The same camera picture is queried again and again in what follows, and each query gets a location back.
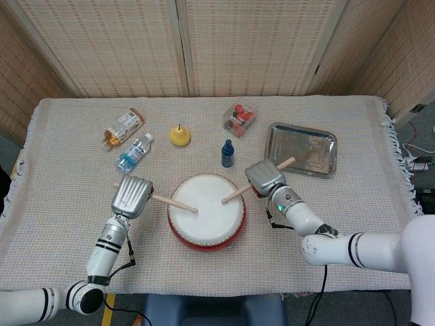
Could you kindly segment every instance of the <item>tablecloth fringe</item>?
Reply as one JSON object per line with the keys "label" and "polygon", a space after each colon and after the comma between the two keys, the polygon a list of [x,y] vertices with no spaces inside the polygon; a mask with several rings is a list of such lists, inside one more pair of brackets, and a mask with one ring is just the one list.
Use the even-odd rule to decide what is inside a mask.
{"label": "tablecloth fringe", "polygon": [[403,193],[405,197],[409,199],[410,208],[412,210],[411,213],[414,213],[416,215],[423,215],[423,209],[421,205],[415,202],[415,188],[414,185],[411,183],[411,176],[413,176],[413,173],[410,173],[406,169],[405,159],[402,156],[402,151],[400,150],[400,143],[397,139],[397,132],[394,130],[394,124],[396,123],[396,121],[395,119],[391,119],[387,114],[389,103],[383,98],[380,99],[384,108],[384,121],[381,123],[381,125],[385,127],[387,139],[390,141],[391,147],[393,148],[394,159],[396,160],[402,176],[406,181],[406,184],[402,189]]}
{"label": "tablecloth fringe", "polygon": [[33,111],[33,114],[31,116],[31,120],[29,123],[29,127],[27,128],[27,137],[26,141],[24,142],[24,146],[22,148],[22,151],[20,152],[20,157],[16,163],[16,174],[12,176],[12,182],[10,185],[9,192],[7,193],[7,196],[3,199],[5,203],[5,208],[0,215],[0,235],[2,234],[3,228],[6,225],[6,222],[8,218],[10,218],[11,210],[12,210],[12,202],[14,201],[15,197],[18,194],[18,191],[20,189],[20,186],[22,184],[22,178],[23,175],[26,173],[26,167],[27,167],[27,151],[29,150],[30,141],[33,138],[33,133],[36,130],[36,121],[39,116],[39,105],[36,106],[35,110]]}

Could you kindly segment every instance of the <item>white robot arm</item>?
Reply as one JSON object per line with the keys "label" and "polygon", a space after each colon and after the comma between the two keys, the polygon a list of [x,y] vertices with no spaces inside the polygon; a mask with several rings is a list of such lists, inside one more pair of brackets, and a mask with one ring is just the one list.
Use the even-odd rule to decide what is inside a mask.
{"label": "white robot arm", "polygon": [[435,215],[418,217],[401,234],[342,236],[325,224],[288,186],[270,160],[245,170],[258,196],[268,196],[294,230],[304,236],[302,256],[313,266],[344,264],[407,273],[411,280],[413,325],[435,325]]}
{"label": "white robot arm", "polygon": [[103,303],[103,292],[110,283],[111,269],[127,237],[130,263],[135,265],[128,239],[128,221],[138,217],[153,191],[145,179],[125,176],[112,200],[115,213],[107,220],[86,265],[88,280],[70,287],[49,287],[24,291],[0,291],[0,321],[2,326],[18,326],[52,318],[59,309],[92,314]]}

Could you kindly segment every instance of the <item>drumstick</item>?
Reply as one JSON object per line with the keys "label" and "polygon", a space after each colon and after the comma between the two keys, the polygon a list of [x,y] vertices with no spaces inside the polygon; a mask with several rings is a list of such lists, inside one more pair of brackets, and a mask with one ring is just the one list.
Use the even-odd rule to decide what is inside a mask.
{"label": "drumstick", "polygon": [[[116,182],[114,183],[114,187],[115,188],[118,188],[119,185],[120,185],[119,183],[116,183]],[[160,195],[156,195],[156,194],[151,194],[150,198],[154,199],[154,200],[157,200],[159,202],[164,202],[165,204],[168,204],[168,205],[172,205],[172,206],[178,207],[179,209],[186,209],[187,211],[191,211],[192,213],[197,213],[198,212],[198,209],[196,209],[194,207],[190,207],[190,206],[188,206],[186,204],[183,204],[182,202],[178,202],[178,201],[176,201],[174,199],[166,198],[166,197],[163,197],[163,196],[160,196]]]}
{"label": "drumstick", "polygon": [[[288,158],[287,160],[285,160],[284,162],[280,163],[277,168],[279,170],[282,170],[283,168],[286,168],[287,166],[293,164],[295,162],[295,158],[291,157]],[[236,198],[237,196],[240,196],[243,192],[246,192],[247,190],[252,188],[252,184],[248,183],[247,185],[244,185],[243,187],[240,187],[239,189],[237,189],[235,192],[233,192],[231,195],[229,195],[228,197],[225,197],[224,199],[221,200],[222,204],[226,204],[229,200],[232,200],[233,198]]]}

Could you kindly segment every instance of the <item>drum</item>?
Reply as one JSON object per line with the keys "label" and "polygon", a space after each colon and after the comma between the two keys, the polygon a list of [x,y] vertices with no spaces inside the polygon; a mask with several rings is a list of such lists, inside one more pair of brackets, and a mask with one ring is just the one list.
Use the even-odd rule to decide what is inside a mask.
{"label": "drum", "polygon": [[220,175],[195,175],[184,181],[172,199],[198,209],[192,213],[168,207],[172,231],[185,245],[199,251],[215,251],[227,247],[239,236],[246,222],[242,196],[222,204],[236,186]]}

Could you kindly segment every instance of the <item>silver tray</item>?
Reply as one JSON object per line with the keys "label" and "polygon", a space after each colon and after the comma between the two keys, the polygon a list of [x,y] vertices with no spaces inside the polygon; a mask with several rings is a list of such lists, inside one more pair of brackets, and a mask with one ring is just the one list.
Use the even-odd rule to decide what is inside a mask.
{"label": "silver tray", "polygon": [[269,126],[264,157],[273,163],[296,158],[284,171],[330,178],[337,163],[337,138],[330,132],[275,122]]}

